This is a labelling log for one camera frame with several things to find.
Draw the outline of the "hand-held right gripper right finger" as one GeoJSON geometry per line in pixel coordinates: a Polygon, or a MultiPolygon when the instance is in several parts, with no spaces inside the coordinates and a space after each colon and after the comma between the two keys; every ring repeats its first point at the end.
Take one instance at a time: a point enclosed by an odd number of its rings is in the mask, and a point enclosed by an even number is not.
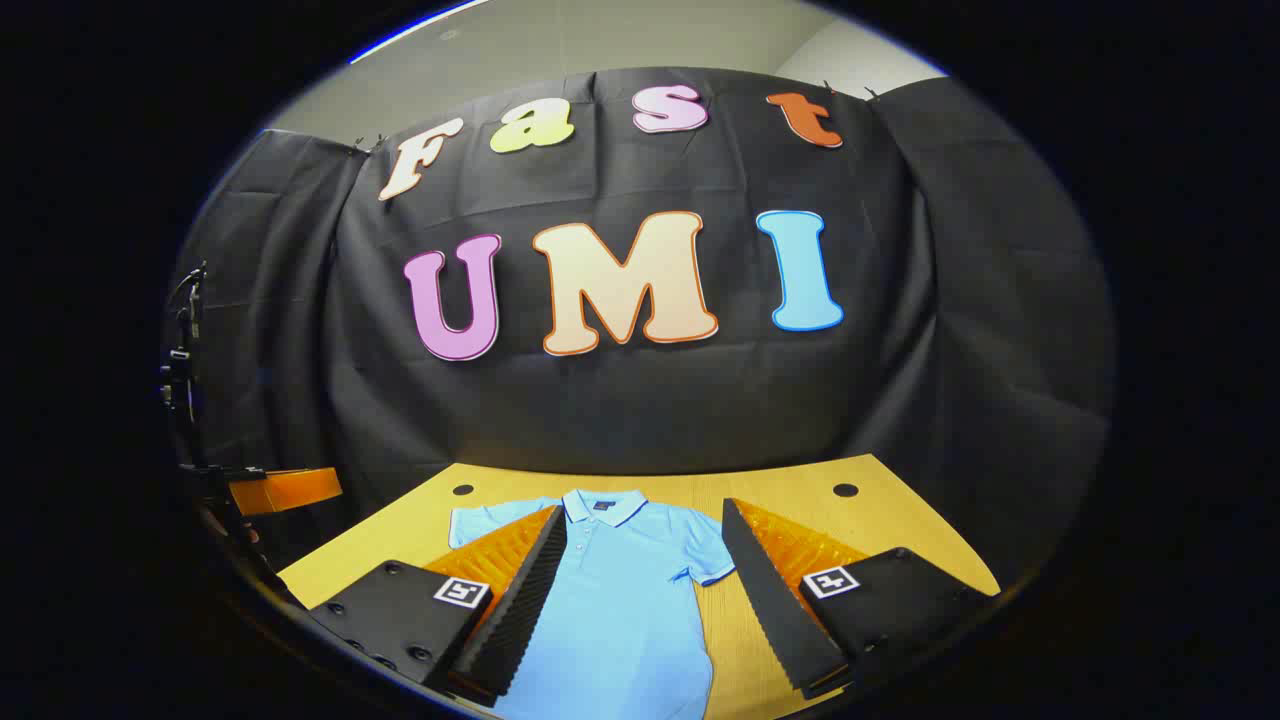
{"type": "Polygon", "coordinates": [[[740,498],[722,538],[791,687],[863,693],[919,667],[991,596],[908,547],[864,553],[740,498]]]}

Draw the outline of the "black backdrop cloth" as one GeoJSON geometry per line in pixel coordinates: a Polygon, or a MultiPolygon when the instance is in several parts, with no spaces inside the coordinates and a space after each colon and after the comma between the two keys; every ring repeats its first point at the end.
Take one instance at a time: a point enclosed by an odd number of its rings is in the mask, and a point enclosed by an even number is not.
{"type": "Polygon", "coordinates": [[[872,100],[742,70],[548,79],[367,151],[266,129],[172,274],[202,268],[198,428],[218,464],[334,466],[347,500],[282,564],[453,462],[682,475],[872,454],[1001,585],[1046,560],[1094,478],[1115,331],[1094,240],[1039,154],[960,83],[872,100]],[[625,259],[701,218],[705,340],[649,304],[557,357],[535,236],[625,259]]]}

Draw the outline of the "light blue polo T-shirt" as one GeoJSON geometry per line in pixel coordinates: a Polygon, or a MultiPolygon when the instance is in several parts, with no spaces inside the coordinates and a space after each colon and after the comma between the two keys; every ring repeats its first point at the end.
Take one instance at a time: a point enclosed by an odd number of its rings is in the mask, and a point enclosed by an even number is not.
{"type": "Polygon", "coordinates": [[[721,524],[643,492],[570,489],[461,507],[462,547],[548,507],[564,511],[567,546],[509,691],[503,720],[703,720],[713,665],[698,585],[735,564],[721,524]]]}

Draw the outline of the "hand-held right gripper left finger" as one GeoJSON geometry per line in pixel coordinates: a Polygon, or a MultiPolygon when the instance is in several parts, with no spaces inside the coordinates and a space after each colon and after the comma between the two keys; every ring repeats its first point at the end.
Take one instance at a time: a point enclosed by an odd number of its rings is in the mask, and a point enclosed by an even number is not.
{"type": "Polygon", "coordinates": [[[360,653],[468,701],[507,694],[567,546],[553,505],[425,566],[384,560],[308,610],[360,653]]]}

